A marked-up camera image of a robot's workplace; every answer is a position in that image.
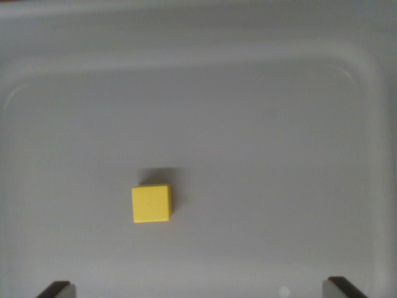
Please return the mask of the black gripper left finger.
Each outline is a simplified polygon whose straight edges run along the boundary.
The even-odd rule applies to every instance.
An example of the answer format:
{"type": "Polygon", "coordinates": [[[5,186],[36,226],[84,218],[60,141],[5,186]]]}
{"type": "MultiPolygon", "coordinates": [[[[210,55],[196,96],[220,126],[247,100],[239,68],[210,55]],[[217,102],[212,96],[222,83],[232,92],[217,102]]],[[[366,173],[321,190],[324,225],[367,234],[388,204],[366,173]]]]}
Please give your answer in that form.
{"type": "Polygon", "coordinates": [[[76,298],[76,286],[69,281],[54,281],[37,298],[76,298]]]}

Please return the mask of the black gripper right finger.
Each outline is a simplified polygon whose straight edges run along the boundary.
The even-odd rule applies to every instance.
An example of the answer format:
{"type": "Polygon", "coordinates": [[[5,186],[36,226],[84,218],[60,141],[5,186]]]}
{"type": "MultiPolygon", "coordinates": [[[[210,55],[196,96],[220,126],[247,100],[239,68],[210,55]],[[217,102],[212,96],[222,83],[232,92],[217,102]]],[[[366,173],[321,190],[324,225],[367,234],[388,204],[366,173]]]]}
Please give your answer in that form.
{"type": "Polygon", "coordinates": [[[331,276],[323,281],[322,298],[367,298],[344,276],[331,276]]]}

